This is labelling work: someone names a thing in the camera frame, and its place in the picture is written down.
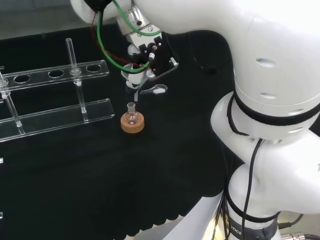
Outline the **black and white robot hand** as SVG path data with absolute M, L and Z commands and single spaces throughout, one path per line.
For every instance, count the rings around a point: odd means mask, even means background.
M 125 79 L 125 89 L 128 93 L 135 93 L 146 81 L 147 81 L 147 70 L 139 71 L 138 73 L 129 73 L 129 70 L 135 70 L 141 68 L 141 65 L 145 65 L 150 60 L 155 59 L 155 55 L 152 53 L 150 57 L 150 51 L 147 50 L 146 46 L 142 47 L 142 52 L 134 46 L 132 43 L 127 48 L 127 53 L 130 57 L 129 63 L 124 65 L 126 71 L 121 71 L 122 77 Z

